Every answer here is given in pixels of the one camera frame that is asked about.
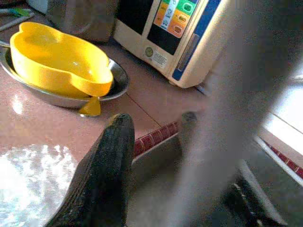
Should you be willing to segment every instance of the countertop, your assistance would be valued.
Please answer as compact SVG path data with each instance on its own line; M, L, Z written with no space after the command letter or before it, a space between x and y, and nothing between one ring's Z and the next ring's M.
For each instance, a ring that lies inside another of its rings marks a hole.
M29 21L51 25L35 11ZM0 39L9 38L18 26L0 32ZM104 129L108 117L129 113L135 126L136 139L171 123L187 110L200 110L205 97L195 88L181 89L168 83L157 70L137 59L115 40L96 44L119 63L130 77L130 87L120 98L102 103L99 117L81 117L76 110L45 103L0 67L0 144L2 150L31 144L68 148L81 160Z

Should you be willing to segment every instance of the blurry object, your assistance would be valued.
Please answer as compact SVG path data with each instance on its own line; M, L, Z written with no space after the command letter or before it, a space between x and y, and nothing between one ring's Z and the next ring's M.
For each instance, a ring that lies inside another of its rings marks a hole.
M0 9L1 15L15 15L19 18L12 20L5 25L0 26L0 31L3 31L9 27L17 25L27 19L34 16L34 13L30 9Z
M0 9L0 16L3 15L14 15L16 17L29 17L31 12L30 9L22 9L22 8L11 8L11 9Z
M242 1L237 7L242 9L237 29L212 68L216 78L210 105L197 116L199 124L187 143L169 227L194 226L210 215L235 178L239 161L252 155L252 137L287 77L302 63L303 15L297 14L296 1Z
M288 83L289 84L302 84L303 83L303 74L289 77Z
M193 135L197 120L197 114L192 111L183 113L178 120L178 139L184 153L186 153L186 147Z
M60 207L76 166L77 161L65 146L2 148L0 226L46 224Z
M0 1L0 7L6 6L6 5L9 5L9 4L13 4L13 3L17 3L17 2L22 2L22 1L25 1L25 0L1 0Z
M46 13L48 0L27 0L27 3L41 13Z
M119 0L49 0L46 17L61 31L91 41L108 41Z
M211 95L211 91L208 90L207 86L205 83L201 83L198 84L197 86L195 86L195 88L201 92L202 94L204 94L205 96L210 96Z
M287 226L244 160L239 164L236 180L223 197L226 207L246 227Z

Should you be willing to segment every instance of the blue trim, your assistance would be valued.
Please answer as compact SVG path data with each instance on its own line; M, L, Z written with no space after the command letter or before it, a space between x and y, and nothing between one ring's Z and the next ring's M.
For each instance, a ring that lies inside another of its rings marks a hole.
M209 2L207 3L207 6L194 30L194 34L197 34L198 36L200 36L199 41L197 42L197 45L195 46L193 52L191 53L190 58L188 59L188 61L186 62L186 66L184 68L184 70L186 69L193 53L195 52L201 38L203 37L203 34L205 32L205 30L207 29L207 26L209 25L215 11L217 10L219 4L220 4L221 0L209 0ZM174 73L172 74L172 77L175 80L180 80L182 77L184 71L179 71L178 69L175 69Z

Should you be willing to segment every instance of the colorful buttons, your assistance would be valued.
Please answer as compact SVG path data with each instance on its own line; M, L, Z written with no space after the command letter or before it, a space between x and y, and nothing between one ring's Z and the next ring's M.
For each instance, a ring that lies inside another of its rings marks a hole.
M183 10L187 13L191 13L191 11L193 10L193 7L188 3L184 3Z
M178 34L182 33L182 28L180 28L179 26L175 25L175 32L177 32Z
M181 38L195 10L196 3L196 0L162 0L154 24L175 37Z
M186 22L187 22L187 17L181 14L181 15L179 15L179 17L178 17L178 20L179 20L181 23L186 23Z

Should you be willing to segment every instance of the metal tray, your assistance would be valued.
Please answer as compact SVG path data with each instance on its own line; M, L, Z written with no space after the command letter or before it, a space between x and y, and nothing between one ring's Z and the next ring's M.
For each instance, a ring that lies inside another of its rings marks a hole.
M68 107L68 108L81 108L88 101L89 96L85 98L71 98L67 96L61 96L49 91L42 90L34 85L27 84L16 72L11 60L10 49L3 48L3 52L0 55L0 64L3 69L16 81L20 82L27 90L32 92L36 97L43 101L56 106ZM109 67L114 76L114 86L110 89L106 96L99 97L99 101L107 101L115 99L123 95L129 86L129 77L125 70L114 60L109 59Z

